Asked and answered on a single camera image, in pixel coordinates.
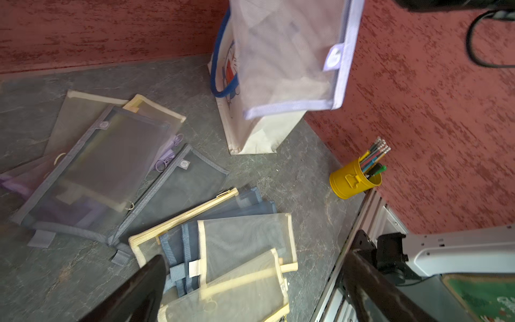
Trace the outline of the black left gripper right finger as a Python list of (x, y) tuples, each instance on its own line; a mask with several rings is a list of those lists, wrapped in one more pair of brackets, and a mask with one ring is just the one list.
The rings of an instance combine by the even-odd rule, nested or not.
[(357, 252), (343, 260), (343, 281), (358, 321), (434, 321)]

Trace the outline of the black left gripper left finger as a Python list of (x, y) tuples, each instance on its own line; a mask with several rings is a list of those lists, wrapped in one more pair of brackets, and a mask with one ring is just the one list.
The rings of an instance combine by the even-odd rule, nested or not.
[(166, 264), (154, 256), (82, 321), (156, 321), (166, 284)]

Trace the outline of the yellow trimmed mesh pouch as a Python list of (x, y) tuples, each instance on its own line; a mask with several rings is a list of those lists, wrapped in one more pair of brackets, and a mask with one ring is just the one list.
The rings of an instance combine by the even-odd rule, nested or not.
[(287, 282), (272, 248), (175, 301), (158, 321), (280, 321), (290, 312)]

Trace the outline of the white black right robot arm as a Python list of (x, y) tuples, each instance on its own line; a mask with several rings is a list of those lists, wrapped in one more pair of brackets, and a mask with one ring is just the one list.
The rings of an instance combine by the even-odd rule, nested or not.
[(429, 235), (387, 233), (375, 242), (361, 229), (351, 249), (395, 285), (454, 273), (514, 274), (514, 224)]

